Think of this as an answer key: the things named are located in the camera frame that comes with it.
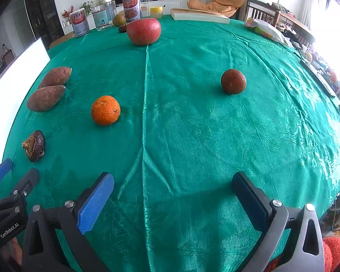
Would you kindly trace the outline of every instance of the wooden chair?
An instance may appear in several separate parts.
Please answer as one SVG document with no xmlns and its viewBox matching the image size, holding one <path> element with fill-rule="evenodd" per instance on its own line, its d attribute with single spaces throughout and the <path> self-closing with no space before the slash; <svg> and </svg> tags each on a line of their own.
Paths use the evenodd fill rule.
<svg viewBox="0 0 340 272">
<path fill-rule="evenodd" d="M 71 38 L 74 38 L 75 34 L 74 32 L 69 32 L 68 34 L 64 35 L 63 37 L 60 37 L 59 39 L 56 39 L 49 45 L 49 49 L 59 45 L 60 43 L 63 43 L 65 41 L 68 41 Z"/>
<path fill-rule="evenodd" d="M 262 1 L 247 0 L 244 21 L 247 21 L 249 17 L 266 21 L 274 27 L 281 23 L 288 25 L 296 32 L 296 38 L 299 42 L 306 47 L 312 45 L 316 40 L 306 25 L 278 8 Z"/>
</svg>

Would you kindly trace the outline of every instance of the tangerine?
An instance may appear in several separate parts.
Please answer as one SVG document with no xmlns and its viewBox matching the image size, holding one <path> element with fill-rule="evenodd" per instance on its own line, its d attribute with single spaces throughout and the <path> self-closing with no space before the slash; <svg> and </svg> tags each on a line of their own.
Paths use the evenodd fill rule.
<svg viewBox="0 0 340 272">
<path fill-rule="evenodd" d="M 108 126 L 118 120 L 121 113 L 119 103 L 112 96 L 99 97 L 91 107 L 92 119 L 101 126 Z"/>
</svg>

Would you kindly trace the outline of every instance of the blood orange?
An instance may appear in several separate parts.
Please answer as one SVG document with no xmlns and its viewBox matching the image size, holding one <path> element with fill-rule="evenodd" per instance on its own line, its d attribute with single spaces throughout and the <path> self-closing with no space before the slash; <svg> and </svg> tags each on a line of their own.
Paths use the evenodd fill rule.
<svg viewBox="0 0 340 272">
<path fill-rule="evenodd" d="M 239 70 L 230 69 L 221 76 L 221 86 L 228 94 L 239 94 L 244 91 L 247 81 Z"/>
</svg>

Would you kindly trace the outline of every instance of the wooden table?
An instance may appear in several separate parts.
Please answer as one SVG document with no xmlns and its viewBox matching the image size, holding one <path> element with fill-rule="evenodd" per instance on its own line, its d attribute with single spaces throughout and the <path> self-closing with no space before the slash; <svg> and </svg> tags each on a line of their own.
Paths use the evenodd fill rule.
<svg viewBox="0 0 340 272">
<path fill-rule="evenodd" d="M 249 8 L 253 9 L 251 17 L 254 19 L 261 19 L 274 27 L 281 22 L 290 26 L 296 32 L 296 37 L 301 44 L 309 46 L 315 41 L 314 35 L 306 25 L 280 9 L 259 0 L 247 0 L 244 21 L 248 19 Z"/>
</svg>

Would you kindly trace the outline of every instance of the label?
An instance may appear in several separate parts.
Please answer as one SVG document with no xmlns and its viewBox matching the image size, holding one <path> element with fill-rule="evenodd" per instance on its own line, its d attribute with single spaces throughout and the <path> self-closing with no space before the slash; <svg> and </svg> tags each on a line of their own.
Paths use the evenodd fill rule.
<svg viewBox="0 0 340 272">
<path fill-rule="evenodd" d="M 126 22 L 142 18 L 140 0 L 122 0 Z"/>
<path fill-rule="evenodd" d="M 18 223 L 15 223 L 11 228 L 7 229 L 3 234 L 0 235 L 1 238 L 4 238 L 9 233 L 13 232 L 17 227 L 19 227 Z"/>
<path fill-rule="evenodd" d="M 93 19 L 95 21 L 96 27 L 105 26 L 108 24 L 106 9 L 97 11 L 93 13 Z"/>
<path fill-rule="evenodd" d="M 80 11 L 71 15 L 72 24 L 79 24 L 85 20 L 85 15 Z"/>
<path fill-rule="evenodd" d="M 71 13 L 70 17 L 72 21 L 73 31 L 77 38 L 90 32 L 90 27 L 85 17 L 84 10 L 81 10 L 77 13 Z"/>
<path fill-rule="evenodd" d="M 124 8 L 132 8 L 137 5 L 137 0 L 122 0 Z"/>
</svg>

